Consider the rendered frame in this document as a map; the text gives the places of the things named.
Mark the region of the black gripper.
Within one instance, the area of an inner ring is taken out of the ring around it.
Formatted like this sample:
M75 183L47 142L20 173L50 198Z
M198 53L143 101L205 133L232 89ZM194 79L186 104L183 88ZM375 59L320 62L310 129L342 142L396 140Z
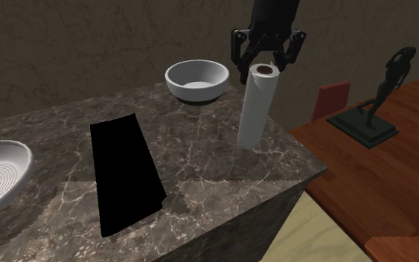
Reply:
M307 36L303 31L292 31L299 2L300 0L254 0L249 30L231 31L231 61L240 72L242 85L246 85L249 67L261 51L274 51L274 65L279 71L295 63ZM244 54L241 54L241 45L247 39L249 44ZM287 39L289 45L285 51L283 44Z

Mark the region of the white paper towel roll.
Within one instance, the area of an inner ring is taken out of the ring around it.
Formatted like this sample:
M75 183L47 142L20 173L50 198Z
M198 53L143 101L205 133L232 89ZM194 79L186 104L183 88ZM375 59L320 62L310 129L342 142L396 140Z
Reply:
M249 68L237 136L238 144L246 149L252 149L260 141L279 75L273 63L258 63Z

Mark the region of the grey bowl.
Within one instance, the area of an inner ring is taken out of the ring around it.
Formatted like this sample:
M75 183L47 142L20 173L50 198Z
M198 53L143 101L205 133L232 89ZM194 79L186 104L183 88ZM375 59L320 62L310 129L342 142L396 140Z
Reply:
M229 70L212 60L186 60L164 73L167 87L186 104L205 105L216 101L228 86Z

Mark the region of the black figure statue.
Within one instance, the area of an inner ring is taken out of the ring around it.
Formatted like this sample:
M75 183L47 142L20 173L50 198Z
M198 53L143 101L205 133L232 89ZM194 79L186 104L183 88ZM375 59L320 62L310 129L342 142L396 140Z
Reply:
M378 86L375 98L334 115L327 122L368 149L397 135L396 126L376 116L376 112L388 96L402 86L416 53L417 49L413 46L400 49L386 63L385 79Z

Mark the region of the brown wooden table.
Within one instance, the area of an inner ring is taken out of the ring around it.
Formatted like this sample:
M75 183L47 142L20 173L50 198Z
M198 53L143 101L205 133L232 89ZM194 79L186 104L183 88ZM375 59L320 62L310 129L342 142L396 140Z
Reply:
M419 262L419 79L378 115L398 134L370 149L325 119L292 131L327 165L307 192L374 262Z

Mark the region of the black rectangular block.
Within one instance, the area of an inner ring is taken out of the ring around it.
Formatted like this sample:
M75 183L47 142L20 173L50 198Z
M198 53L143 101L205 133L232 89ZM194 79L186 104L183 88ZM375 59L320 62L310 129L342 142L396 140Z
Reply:
M90 126L100 233L109 237L161 210L167 197L136 114Z

